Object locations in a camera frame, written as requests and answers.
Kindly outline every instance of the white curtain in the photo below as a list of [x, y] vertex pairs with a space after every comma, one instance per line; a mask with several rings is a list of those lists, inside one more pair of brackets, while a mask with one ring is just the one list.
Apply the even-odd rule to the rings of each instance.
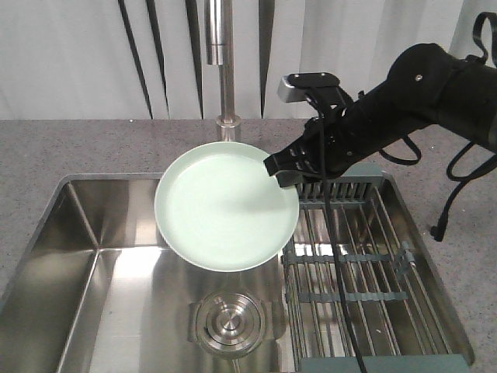
[[[4, 0], [0, 119], [150, 118], [119, 1]], [[122, 3], [152, 116], [215, 118], [219, 77], [205, 58], [204, 0]], [[277, 97], [281, 76], [292, 72], [329, 71], [356, 97], [413, 44], [435, 42], [458, 58], [479, 54], [471, 29], [482, 11], [497, 12], [496, 1], [233, 0], [236, 112], [313, 115]]]

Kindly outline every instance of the faucet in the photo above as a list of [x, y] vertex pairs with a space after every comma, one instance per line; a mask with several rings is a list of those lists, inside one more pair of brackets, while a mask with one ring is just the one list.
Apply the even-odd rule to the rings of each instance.
[[221, 115], [216, 119], [218, 141], [240, 141], [240, 117], [235, 115], [233, 79], [233, 5], [231, 0], [206, 0], [207, 63], [219, 66]]

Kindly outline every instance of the faucet base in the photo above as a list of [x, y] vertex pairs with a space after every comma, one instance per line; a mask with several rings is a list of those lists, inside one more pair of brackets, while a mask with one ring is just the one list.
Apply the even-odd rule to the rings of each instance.
[[221, 119], [221, 116], [216, 119], [216, 132], [218, 141], [236, 141], [240, 142], [242, 131], [240, 123], [242, 120], [238, 115], [235, 115], [235, 120], [226, 123]]

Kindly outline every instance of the metal wire rack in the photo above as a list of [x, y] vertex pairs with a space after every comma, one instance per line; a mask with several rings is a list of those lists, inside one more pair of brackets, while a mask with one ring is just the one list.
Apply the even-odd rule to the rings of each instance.
[[[332, 227], [361, 353], [452, 354], [457, 344], [422, 281], [412, 244], [397, 233], [381, 196], [381, 180], [330, 187]], [[353, 356], [321, 184], [302, 185], [298, 191], [299, 223], [282, 256], [296, 367], [305, 357]]]

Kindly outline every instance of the dish rack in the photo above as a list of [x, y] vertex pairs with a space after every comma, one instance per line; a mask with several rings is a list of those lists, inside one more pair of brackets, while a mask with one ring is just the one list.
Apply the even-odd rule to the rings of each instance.
[[[331, 226], [361, 354], [462, 354], [470, 364], [471, 348], [455, 332], [457, 317], [445, 306], [393, 180], [381, 173], [343, 176], [330, 188]], [[339, 304], [322, 184], [297, 189], [299, 222], [281, 256], [296, 368], [309, 357], [354, 356]]]

